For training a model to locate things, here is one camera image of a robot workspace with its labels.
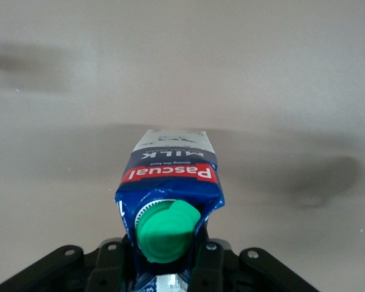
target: gray floor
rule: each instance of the gray floor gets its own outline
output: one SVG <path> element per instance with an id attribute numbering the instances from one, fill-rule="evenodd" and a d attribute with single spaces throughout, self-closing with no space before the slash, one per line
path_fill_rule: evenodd
<path id="1" fill-rule="evenodd" d="M 124 235 L 148 128 L 207 130 L 212 237 L 365 291 L 365 1 L 0 0 L 0 282 Z"/>

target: red label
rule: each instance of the red label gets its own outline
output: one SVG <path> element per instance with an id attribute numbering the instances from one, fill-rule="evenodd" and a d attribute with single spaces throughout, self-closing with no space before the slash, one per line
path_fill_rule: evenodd
<path id="1" fill-rule="evenodd" d="M 162 165 L 139 166 L 130 169 L 124 174 L 122 183 L 138 181 L 142 178 L 160 178 L 165 176 L 180 176 L 183 178 L 196 178 L 199 181 L 217 183 L 215 171 L 211 165 L 198 163 L 194 165 Z"/>

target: green plastic bottle cap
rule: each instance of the green plastic bottle cap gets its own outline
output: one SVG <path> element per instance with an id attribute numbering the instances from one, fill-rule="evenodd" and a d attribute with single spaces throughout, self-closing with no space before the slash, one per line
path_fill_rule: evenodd
<path id="1" fill-rule="evenodd" d="M 170 263 L 189 249 L 200 212 L 189 203 L 161 201 L 147 209 L 136 225 L 139 248 L 150 263 Z"/>

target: beige surface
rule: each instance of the beige surface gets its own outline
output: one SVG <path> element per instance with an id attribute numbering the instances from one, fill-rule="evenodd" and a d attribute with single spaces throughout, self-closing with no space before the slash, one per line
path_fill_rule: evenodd
<path id="1" fill-rule="evenodd" d="M 365 1 L 0 0 L 0 282 L 123 235 L 154 127 L 207 130 L 211 236 L 365 291 Z"/>

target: metal screw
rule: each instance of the metal screw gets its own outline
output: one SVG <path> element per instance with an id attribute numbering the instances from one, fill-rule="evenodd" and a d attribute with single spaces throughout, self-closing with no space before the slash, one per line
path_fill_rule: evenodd
<path id="1" fill-rule="evenodd" d="M 214 251 L 216 250 L 217 245 L 213 242 L 209 242 L 206 244 L 206 249 L 208 249 L 209 251 Z"/>
<path id="2" fill-rule="evenodd" d="M 75 251 L 73 250 L 73 249 L 70 249 L 70 250 L 68 250 L 68 251 L 65 251 L 65 255 L 66 256 L 71 256 L 71 255 L 73 255 L 75 253 Z"/>
<path id="3" fill-rule="evenodd" d="M 109 246 L 107 247 L 107 249 L 108 249 L 109 251 L 114 251 L 116 248 L 117 248 L 117 245 L 115 245 L 115 244 L 109 245 Z"/>
<path id="4" fill-rule="evenodd" d="M 258 259 L 259 255 L 258 255 L 258 252 L 256 251 L 248 251 L 248 257 L 250 259 Z"/>

